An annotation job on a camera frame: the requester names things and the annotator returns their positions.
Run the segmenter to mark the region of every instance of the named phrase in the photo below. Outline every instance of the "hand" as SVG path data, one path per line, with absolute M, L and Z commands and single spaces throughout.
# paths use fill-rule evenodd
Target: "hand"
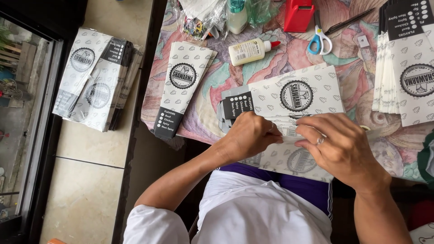
M 357 193 L 381 193 L 389 188 L 391 176 L 374 158 L 365 131 L 344 113 L 302 117 L 296 123 L 296 132 L 306 140 L 295 146 L 306 148 L 328 173 Z M 318 138 L 324 142 L 317 145 Z
M 213 147 L 227 163 L 233 163 L 263 152 L 273 143 L 283 143 L 282 133 L 271 121 L 250 111 L 241 113 Z

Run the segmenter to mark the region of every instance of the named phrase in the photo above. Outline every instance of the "plastic bag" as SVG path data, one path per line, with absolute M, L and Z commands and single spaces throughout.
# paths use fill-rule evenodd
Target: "plastic bag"
M 247 22 L 253 28 L 266 24 L 279 13 L 272 0 L 246 0 Z
M 224 40 L 227 0 L 170 0 L 179 30 L 198 41 L 213 36 Z

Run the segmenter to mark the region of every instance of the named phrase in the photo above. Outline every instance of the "pastel patterned tablecloth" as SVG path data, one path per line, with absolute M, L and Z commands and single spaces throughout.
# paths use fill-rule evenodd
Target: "pastel patterned tablecloth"
M 316 7 L 320 10 L 322 27 L 327 30 L 366 9 L 378 8 L 383 2 L 384 0 L 327 0 L 317 1 Z M 382 129 L 381 137 L 371 144 L 376 159 L 392 176 L 423 181 L 416 156 L 434 123 L 402 127 L 399 115 L 371 110 L 378 11 L 374 10 L 362 20 L 329 35 L 333 50 L 329 55 L 321 56 L 306 51 L 314 35 L 313 21 L 306 33 L 285 33 L 282 28 L 286 4 L 284 1 L 276 4 L 279 5 L 280 14 L 266 25 L 256 29 L 248 27 L 239 35 L 229 34 L 223 42 L 210 38 L 202 43 L 203 46 L 217 51 L 218 55 L 193 95 L 178 135 L 213 144 L 224 136 L 216 119 L 216 104 L 221 100 L 221 91 L 327 62 L 336 66 L 340 84 L 343 86 L 342 101 L 348 117 L 371 129 Z M 373 54 L 365 60 L 361 56 L 357 39 L 364 35 L 368 38 Z M 262 60 L 233 67 L 230 64 L 228 46 L 255 37 L 278 40 L 282 44 L 278 49 L 267 52 Z M 149 129 L 153 129 L 160 107 L 171 43 L 184 39 L 185 35 L 178 30 L 174 13 L 167 5 L 141 111 L 141 119 Z

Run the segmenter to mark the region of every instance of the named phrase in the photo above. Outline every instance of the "black pen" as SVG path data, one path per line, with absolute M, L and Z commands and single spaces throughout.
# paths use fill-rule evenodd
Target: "black pen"
M 327 30 L 326 32 L 324 32 L 324 35 L 331 34 L 331 33 L 335 32 L 335 31 L 341 29 L 342 27 L 344 27 L 344 26 L 346 26 L 346 25 L 348 25 L 348 24 L 350 24 L 350 23 L 352 23 L 352 22 L 354 22 L 354 21 L 356 21 L 356 20 L 362 18 L 363 16 L 365 16 L 365 15 L 367 15 L 369 12 L 371 12 L 373 9 L 374 9 L 374 8 L 371 8 L 371 9 L 369 9 L 369 10 L 366 10 L 366 11 L 363 12 L 363 13 L 359 13 L 358 15 L 352 17 L 352 18 L 349 19 L 349 20 L 345 20 L 345 21 L 343 21 L 343 22 L 339 22 L 339 23 L 335 24 L 334 26 L 330 27 L 329 30 Z

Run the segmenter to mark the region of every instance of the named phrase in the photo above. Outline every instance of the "purple shorts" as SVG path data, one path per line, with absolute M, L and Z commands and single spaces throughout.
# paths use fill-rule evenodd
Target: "purple shorts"
M 263 181 L 278 182 L 282 188 L 285 188 L 286 190 L 304 198 L 306 201 L 312 203 L 321 211 L 323 211 L 330 218 L 330 220 L 333 219 L 331 183 L 315 181 L 294 175 L 271 172 L 242 163 L 233 163 L 220 167 L 217 170 L 235 172 Z

